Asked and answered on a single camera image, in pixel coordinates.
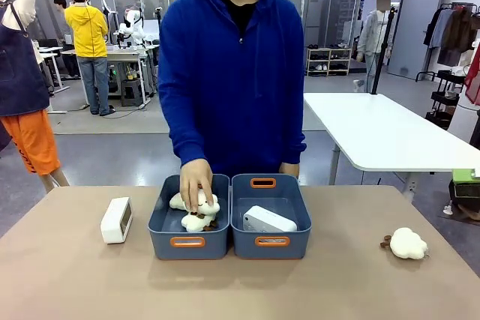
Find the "orange handle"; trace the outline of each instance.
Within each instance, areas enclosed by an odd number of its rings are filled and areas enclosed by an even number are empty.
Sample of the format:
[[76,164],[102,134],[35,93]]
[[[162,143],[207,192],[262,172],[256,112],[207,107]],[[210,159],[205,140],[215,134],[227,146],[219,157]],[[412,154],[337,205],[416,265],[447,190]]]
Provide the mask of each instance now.
[[190,236],[186,238],[171,238],[172,247],[204,247],[205,239],[201,236]]
[[288,247],[290,238],[287,236],[257,236],[255,245],[258,247]]
[[250,180],[250,186],[254,189],[273,189],[277,186],[277,179],[253,178]]

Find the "gray floor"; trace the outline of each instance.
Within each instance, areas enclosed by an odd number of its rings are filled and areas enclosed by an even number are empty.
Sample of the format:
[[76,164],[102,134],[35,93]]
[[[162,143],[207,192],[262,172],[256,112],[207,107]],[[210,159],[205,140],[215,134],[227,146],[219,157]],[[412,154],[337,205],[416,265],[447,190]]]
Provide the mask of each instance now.
[[[352,79],[357,77],[355,74],[308,77],[305,91],[352,91]],[[430,82],[415,84],[412,80],[385,74],[379,92],[424,115],[431,107],[429,99],[434,87]],[[130,116],[123,119],[132,122]],[[307,150],[301,157],[299,180],[304,185],[326,185],[333,141],[325,131],[307,131],[305,135]],[[59,135],[56,141],[64,173],[72,185],[160,186],[166,176],[179,171],[179,161],[172,153],[166,134]],[[363,184],[377,184],[381,178],[381,184],[402,188],[401,180],[392,173],[370,172],[364,176]],[[362,172],[342,156],[337,184],[360,184],[361,181]],[[437,216],[449,200],[449,181],[450,174],[423,175],[414,205],[480,275],[480,226]],[[0,194],[0,236],[44,196],[40,181],[25,171],[13,144],[0,153]]]
[[[305,92],[351,92],[352,81],[365,77],[365,74],[350,74],[349,76],[305,77]],[[77,110],[85,104],[85,96],[80,81],[68,81],[70,89],[57,93],[52,99],[54,110]],[[391,76],[384,73],[379,84],[379,92],[403,104],[412,111],[425,115],[431,107],[429,101],[435,84],[431,82],[415,82]],[[89,109],[69,111],[66,115],[50,115],[53,132],[55,134],[138,134],[138,133],[168,133],[168,124],[163,117],[158,98],[154,97],[151,103],[143,110],[134,111],[134,108],[121,108],[119,100],[111,100],[118,114],[105,118],[91,116]],[[322,122],[311,109],[304,106],[303,130],[324,130]]]

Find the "yellow jacket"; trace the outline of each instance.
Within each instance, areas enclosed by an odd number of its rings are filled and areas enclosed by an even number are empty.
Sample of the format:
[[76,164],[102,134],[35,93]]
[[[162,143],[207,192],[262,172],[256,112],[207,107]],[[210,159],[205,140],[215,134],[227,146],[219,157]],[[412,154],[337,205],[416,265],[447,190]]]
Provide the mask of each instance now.
[[104,36],[108,33],[104,15],[86,3],[75,3],[65,9],[65,20],[73,29],[75,53],[86,58],[107,56]]

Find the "door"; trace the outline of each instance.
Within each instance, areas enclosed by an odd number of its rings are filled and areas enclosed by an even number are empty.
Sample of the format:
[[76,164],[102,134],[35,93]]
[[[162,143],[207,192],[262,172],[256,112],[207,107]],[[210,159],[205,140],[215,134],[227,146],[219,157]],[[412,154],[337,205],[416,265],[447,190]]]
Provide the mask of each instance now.
[[403,0],[388,73],[415,79],[428,65],[428,47],[423,44],[427,26],[441,0]]

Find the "denim apron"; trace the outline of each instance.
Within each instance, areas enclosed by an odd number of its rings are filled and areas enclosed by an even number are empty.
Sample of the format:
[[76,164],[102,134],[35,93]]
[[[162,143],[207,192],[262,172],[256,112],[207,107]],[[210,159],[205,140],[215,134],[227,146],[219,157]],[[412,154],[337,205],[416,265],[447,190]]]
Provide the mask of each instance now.
[[[3,16],[10,7],[21,30],[7,28]],[[50,104],[29,33],[11,2],[0,1],[0,116],[37,112]]]

